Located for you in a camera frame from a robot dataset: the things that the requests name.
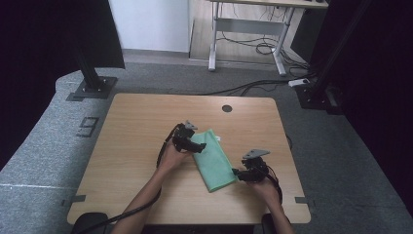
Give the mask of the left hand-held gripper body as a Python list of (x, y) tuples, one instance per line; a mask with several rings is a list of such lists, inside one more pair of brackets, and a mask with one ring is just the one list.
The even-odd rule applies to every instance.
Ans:
[(191, 141), (192, 135), (197, 130), (197, 127), (186, 121), (185, 123), (178, 124), (172, 131), (172, 143), (177, 151), (186, 150), (186, 146), (189, 143), (195, 143)]

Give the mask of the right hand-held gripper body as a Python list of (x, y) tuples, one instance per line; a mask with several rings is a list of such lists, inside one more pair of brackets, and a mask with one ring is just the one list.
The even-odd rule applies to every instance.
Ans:
[(269, 151), (264, 149), (251, 149), (247, 152), (242, 159), (242, 163), (245, 166), (243, 175), (257, 176), (258, 182), (262, 181), (269, 173), (267, 164), (262, 159), (267, 154), (269, 154)]

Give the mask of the green cloth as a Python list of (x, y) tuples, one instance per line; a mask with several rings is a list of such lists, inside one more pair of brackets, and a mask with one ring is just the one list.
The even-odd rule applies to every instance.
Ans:
[(206, 145), (201, 153), (195, 153), (193, 157), (209, 193), (237, 180), (233, 174), (232, 165), (220, 145), (219, 138), (212, 129), (194, 134), (192, 140)]

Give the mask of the person's right hand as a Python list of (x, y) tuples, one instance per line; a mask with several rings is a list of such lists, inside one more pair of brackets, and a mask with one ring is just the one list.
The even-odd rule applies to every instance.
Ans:
[(262, 199), (266, 205), (280, 205), (280, 194), (274, 184), (268, 179), (264, 178), (259, 182), (249, 182), (247, 184), (256, 194)]

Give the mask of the person's left hand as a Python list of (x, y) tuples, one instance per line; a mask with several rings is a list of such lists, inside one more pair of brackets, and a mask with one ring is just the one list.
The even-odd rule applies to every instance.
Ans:
[(172, 143), (168, 142), (165, 147), (165, 151), (162, 154), (157, 172), (161, 175), (167, 175), (178, 168), (183, 160), (190, 157), (191, 155), (192, 152), (190, 151), (177, 151), (175, 149), (175, 146)]

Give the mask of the dark floor tape strip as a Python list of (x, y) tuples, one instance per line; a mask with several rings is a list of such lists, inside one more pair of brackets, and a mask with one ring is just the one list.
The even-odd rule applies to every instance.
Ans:
[(309, 199), (307, 197), (294, 197), (295, 203), (297, 204), (306, 204), (309, 208), (314, 208), (315, 207), (315, 202), (312, 199)]

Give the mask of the white power strip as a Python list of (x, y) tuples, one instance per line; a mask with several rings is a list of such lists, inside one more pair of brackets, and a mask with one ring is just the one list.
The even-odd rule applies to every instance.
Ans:
[(296, 86), (301, 86), (301, 85), (308, 85), (310, 84), (310, 80), (307, 78), (302, 78), (302, 79), (295, 79), (291, 80), (288, 82), (289, 87), (296, 87)]

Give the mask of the black metal stand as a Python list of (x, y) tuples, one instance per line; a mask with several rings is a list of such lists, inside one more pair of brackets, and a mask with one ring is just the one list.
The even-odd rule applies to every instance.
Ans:
[(340, 104), (336, 99), (340, 90), (332, 86), (333, 71), (371, 2), (330, 0), (311, 57), (310, 73), (314, 80), (295, 89), (302, 108), (340, 114)]
[(85, 98), (108, 99), (117, 83), (117, 78), (98, 76), (95, 69), (88, 64), (84, 53), (78, 45), (73, 46), (72, 54), (83, 75), (83, 81), (77, 90), (71, 93), (66, 100), (82, 101)]

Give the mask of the dark box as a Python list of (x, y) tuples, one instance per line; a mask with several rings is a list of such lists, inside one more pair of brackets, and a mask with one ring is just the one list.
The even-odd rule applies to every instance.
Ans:
[(290, 48), (305, 62), (310, 62), (319, 37), (324, 11), (305, 9)]

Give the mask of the black curtain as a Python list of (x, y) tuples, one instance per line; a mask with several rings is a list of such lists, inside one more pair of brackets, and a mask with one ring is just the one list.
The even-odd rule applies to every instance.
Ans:
[(0, 170), (49, 106), (56, 80), (125, 66), (109, 0), (0, 0)]
[(319, 77), (413, 215), (413, 0), (326, 0)]

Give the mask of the white metal desk frame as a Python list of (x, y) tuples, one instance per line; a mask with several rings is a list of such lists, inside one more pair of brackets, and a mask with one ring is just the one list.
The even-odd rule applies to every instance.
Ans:
[[(278, 36), (277, 46), (272, 50), (277, 70), (280, 76), (285, 76), (286, 72), (281, 58), (282, 46), (290, 27), (294, 11), (302, 9), (327, 9), (328, 3), (325, 0), (209, 0), (212, 6), (212, 38), (209, 48), (208, 70), (214, 71), (216, 68), (216, 42), (218, 32), (235, 32), (244, 34), (262, 34)], [(251, 19), (225, 19), (219, 16), (220, 5), (223, 3), (260, 5), (270, 7), (284, 7), (286, 9), (285, 19), (282, 22), (251, 20)]]

